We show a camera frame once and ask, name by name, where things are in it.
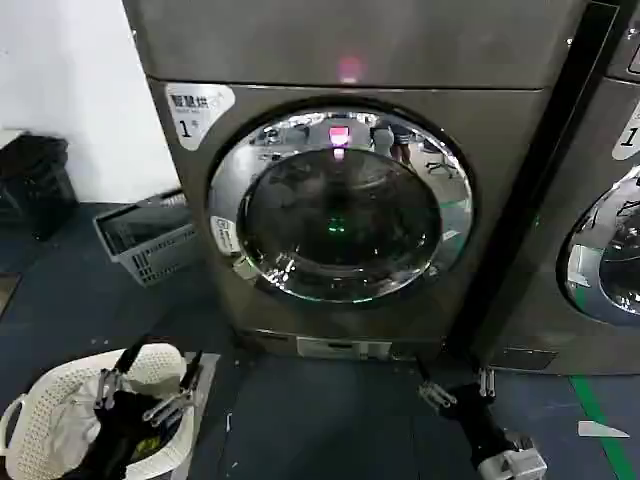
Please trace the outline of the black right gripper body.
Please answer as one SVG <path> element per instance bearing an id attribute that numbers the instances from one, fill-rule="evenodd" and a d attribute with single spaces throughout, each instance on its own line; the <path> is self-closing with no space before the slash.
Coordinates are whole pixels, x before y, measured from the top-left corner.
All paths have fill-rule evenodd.
<path id="1" fill-rule="evenodd" d="M 448 393 L 455 402 L 445 409 L 443 416 L 460 424 L 471 448 L 472 464 L 481 464 L 504 451 L 518 450 L 494 420 L 490 409 L 494 396 L 482 396 L 477 384 L 459 385 Z"/>

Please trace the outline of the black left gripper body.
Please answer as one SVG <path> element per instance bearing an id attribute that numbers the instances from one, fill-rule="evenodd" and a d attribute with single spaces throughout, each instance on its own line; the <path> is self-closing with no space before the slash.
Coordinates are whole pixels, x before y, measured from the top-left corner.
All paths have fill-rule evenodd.
<path id="1" fill-rule="evenodd" d="M 92 445 L 92 463 L 98 479 L 124 479 L 137 445 L 153 428 L 144 414 L 151 409 L 148 395 L 116 392 L 111 408 L 97 411 L 100 431 Z"/>

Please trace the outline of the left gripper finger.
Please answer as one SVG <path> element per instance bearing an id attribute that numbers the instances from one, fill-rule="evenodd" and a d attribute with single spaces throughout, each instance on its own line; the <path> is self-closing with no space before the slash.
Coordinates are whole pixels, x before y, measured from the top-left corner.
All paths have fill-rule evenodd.
<path id="1" fill-rule="evenodd" d="M 179 383 L 179 391 L 145 411 L 143 414 L 144 422 L 150 423 L 152 426 L 172 426 L 189 407 L 195 405 L 195 394 L 203 370 L 202 356 L 202 350 L 194 355 Z"/>
<path id="2" fill-rule="evenodd" d="M 137 359 L 144 342 L 136 342 L 125 349 L 111 369 L 102 369 L 97 386 L 97 408 L 111 409 L 115 393 L 122 388 L 124 378 Z"/>

